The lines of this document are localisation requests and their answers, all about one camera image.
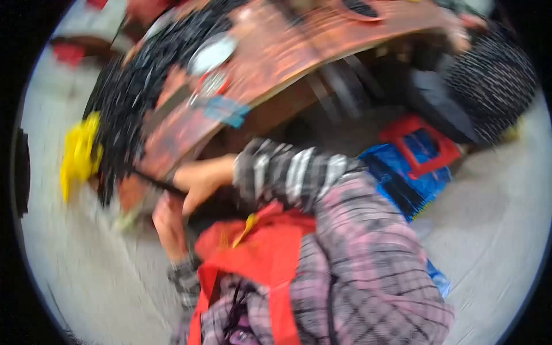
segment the table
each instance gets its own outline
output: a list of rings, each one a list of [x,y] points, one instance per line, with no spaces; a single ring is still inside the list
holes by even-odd
[[[197,5],[184,8],[183,15],[191,6]],[[226,144],[242,148],[250,138],[266,134],[315,102],[301,78],[322,64],[398,36],[443,29],[447,24],[441,9],[431,0],[377,1],[377,9],[385,19],[370,23],[342,17],[331,8],[313,10],[303,26],[308,38],[265,0],[252,0],[235,9],[230,14],[234,22],[231,33],[239,39],[239,45],[230,61],[232,84],[226,96],[253,109],[242,128],[231,131]],[[183,82],[183,78],[173,78],[158,106]],[[148,137],[146,154],[137,162],[140,169],[156,178],[164,179],[179,163],[196,159],[225,127],[203,116],[201,110],[188,109],[184,101]],[[123,180],[118,189],[123,212],[139,208],[150,188],[137,177]]]

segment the brown board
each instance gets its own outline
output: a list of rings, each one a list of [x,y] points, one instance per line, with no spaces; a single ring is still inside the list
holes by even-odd
[[[326,7],[309,12],[302,30],[291,26],[265,0],[253,0],[237,8],[230,16],[234,22],[231,32],[239,43],[229,63],[232,83],[225,96],[256,107],[321,64],[401,35],[446,25],[442,10],[431,0],[375,3],[384,20],[351,20]],[[160,99],[168,99],[178,89],[179,84],[173,84]],[[149,136],[146,154],[137,165],[163,179],[183,157],[195,159],[198,143],[208,141],[223,126],[200,110],[189,110],[183,100]],[[135,207],[147,191],[148,186],[137,178],[124,180],[119,187],[123,210]]]

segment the striped shirt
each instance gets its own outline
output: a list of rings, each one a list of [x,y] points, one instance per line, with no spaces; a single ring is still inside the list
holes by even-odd
[[[235,162],[234,186],[261,208],[277,199],[312,214],[316,232],[302,239],[290,298],[303,344],[440,344],[454,314],[426,272],[426,257],[400,212],[376,191],[365,167],[317,148],[254,140]],[[185,313],[171,341],[186,344],[198,283],[197,259],[169,274]],[[221,282],[221,299],[201,316],[203,344],[222,344],[240,277]],[[241,280],[251,329],[273,344],[266,287]]]

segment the red plastic bag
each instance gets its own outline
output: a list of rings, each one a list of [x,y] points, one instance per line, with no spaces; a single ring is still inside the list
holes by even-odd
[[[316,222],[298,210],[282,212],[271,204],[257,214],[257,223],[231,248],[244,231],[244,221],[220,222],[206,230],[195,244],[204,260],[198,269],[201,294],[190,324],[188,344],[201,344],[201,314],[209,308],[219,274],[233,273],[269,289],[270,322],[276,345],[300,345],[289,300],[289,285],[299,262],[301,238],[314,232]]]

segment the red object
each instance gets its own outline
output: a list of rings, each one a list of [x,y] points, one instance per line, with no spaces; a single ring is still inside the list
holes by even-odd
[[[57,61],[77,67],[84,57],[84,48],[74,44],[58,43],[54,45],[54,55]]]
[[[105,7],[105,4],[107,4],[107,1],[108,0],[87,0],[86,2],[89,6],[98,10],[102,10]]]
[[[416,156],[410,151],[404,141],[404,137],[414,133],[419,129],[424,129],[437,144],[439,155],[425,163],[419,163]],[[452,162],[461,157],[456,144],[435,128],[428,125],[419,116],[409,114],[402,119],[391,123],[385,130],[380,132],[379,139],[383,142],[394,144],[399,152],[406,158],[411,167],[408,176],[415,180],[437,169],[448,167]]]
[[[244,221],[219,222],[195,244],[204,260],[198,269],[201,293],[190,324],[189,345],[201,345],[201,314],[209,308],[217,276],[235,273],[269,288],[270,326],[275,345],[300,345],[289,285],[295,278],[301,238],[314,232],[316,221],[299,210],[283,212],[273,203],[257,214],[257,223],[234,249],[228,248],[245,229]]]

